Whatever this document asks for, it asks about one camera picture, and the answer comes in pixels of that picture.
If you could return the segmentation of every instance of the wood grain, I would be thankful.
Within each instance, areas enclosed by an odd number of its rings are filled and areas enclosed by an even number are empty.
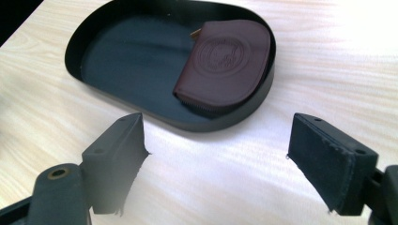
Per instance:
[[[0,208],[32,193],[38,174],[80,154],[136,110],[73,79],[64,55],[77,26],[107,0],[45,0],[0,48]],[[243,122],[189,133],[145,117],[152,155],[125,215],[93,224],[366,224],[328,213],[285,158],[294,113],[323,118],[398,162],[398,14],[394,3],[217,1],[264,18],[277,40],[275,80]]]

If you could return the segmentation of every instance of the oval tray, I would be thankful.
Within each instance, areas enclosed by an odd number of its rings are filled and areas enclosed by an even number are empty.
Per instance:
[[[206,21],[252,20],[271,35],[265,79],[255,93],[228,114],[195,112],[172,92],[193,40],[190,33]],[[255,13],[224,4],[176,0],[116,0],[86,18],[69,41],[68,72],[137,110],[176,128],[213,131],[230,127],[253,113],[272,85],[275,37]]]

